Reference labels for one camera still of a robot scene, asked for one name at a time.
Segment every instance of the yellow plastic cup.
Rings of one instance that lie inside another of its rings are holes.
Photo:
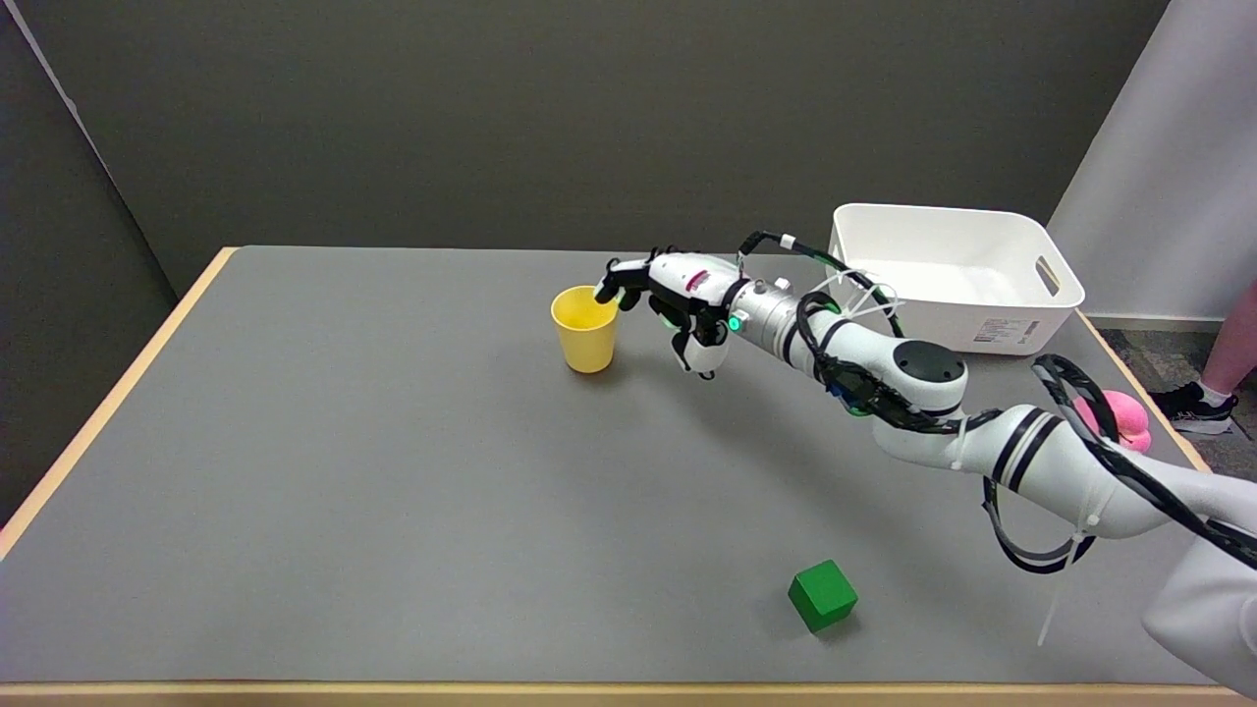
[[[611,365],[618,311],[613,299],[606,304],[595,302],[592,284],[558,293],[551,303],[551,318],[558,330],[563,360],[573,371],[596,374]]]

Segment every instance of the shoe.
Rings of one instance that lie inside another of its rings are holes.
[[[1231,411],[1239,399],[1232,395],[1214,408],[1204,401],[1200,385],[1189,382],[1168,392],[1153,392],[1153,403],[1165,413],[1170,426],[1179,431],[1222,434],[1231,428]]]

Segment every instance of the floor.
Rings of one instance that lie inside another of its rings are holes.
[[[1195,379],[1213,346],[1213,335],[1102,330],[1109,345],[1148,390],[1168,390]],[[1219,435],[1184,434],[1214,472],[1257,482],[1257,375],[1239,389],[1231,430]]]

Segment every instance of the white storage box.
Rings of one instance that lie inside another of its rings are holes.
[[[830,250],[894,288],[905,336],[954,351],[1036,353],[1085,297],[1043,226],[1019,214],[847,204]],[[831,294],[846,302],[852,287]],[[877,312],[860,323],[889,331]]]

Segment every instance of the pink ball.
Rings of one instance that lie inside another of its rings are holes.
[[[1148,452],[1153,445],[1153,434],[1148,430],[1148,410],[1139,404],[1139,400],[1119,390],[1105,390],[1105,400],[1112,408],[1112,416],[1117,420],[1119,443],[1126,449],[1139,453]],[[1079,409],[1079,416],[1091,431],[1099,433],[1100,425],[1096,423],[1095,413],[1087,401],[1079,398],[1073,401]]]

